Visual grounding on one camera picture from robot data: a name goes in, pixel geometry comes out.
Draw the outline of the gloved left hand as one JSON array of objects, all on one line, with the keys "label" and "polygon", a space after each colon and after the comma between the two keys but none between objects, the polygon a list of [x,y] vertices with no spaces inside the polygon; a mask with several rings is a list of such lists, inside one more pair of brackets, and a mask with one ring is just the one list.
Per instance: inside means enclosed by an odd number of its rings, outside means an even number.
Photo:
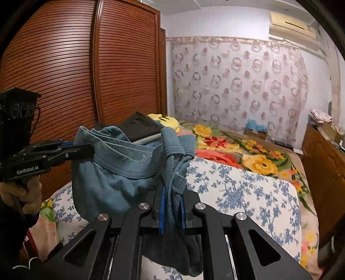
[{"label": "gloved left hand", "polygon": [[27,181],[26,187],[19,187],[15,183],[1,183],[1,199],[13,207],[15,199],[24,203],[22,207],[24,214],[36,215],[42,205],[42,184],[40,176],[35,176]]}]

